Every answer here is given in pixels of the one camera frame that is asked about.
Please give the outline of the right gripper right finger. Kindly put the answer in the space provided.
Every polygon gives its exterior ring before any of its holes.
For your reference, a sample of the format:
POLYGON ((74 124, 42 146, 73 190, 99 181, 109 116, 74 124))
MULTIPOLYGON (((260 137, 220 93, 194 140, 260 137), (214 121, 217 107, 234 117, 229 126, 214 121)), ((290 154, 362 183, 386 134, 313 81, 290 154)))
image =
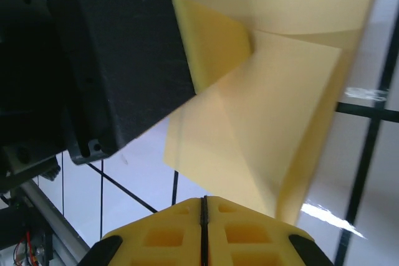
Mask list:
POLYGON ((304 230, 217 196, 204 197, 206 265, 332 265, 304 230))

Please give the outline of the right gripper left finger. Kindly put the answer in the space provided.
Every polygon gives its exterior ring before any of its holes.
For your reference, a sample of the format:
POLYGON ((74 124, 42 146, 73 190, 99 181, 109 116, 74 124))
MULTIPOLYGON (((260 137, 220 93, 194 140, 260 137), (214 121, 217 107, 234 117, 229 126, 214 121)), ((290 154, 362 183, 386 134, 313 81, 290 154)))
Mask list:
POLYGON ((79 265, 200 265, 201 199, 192 198, 107 233, 79 265))

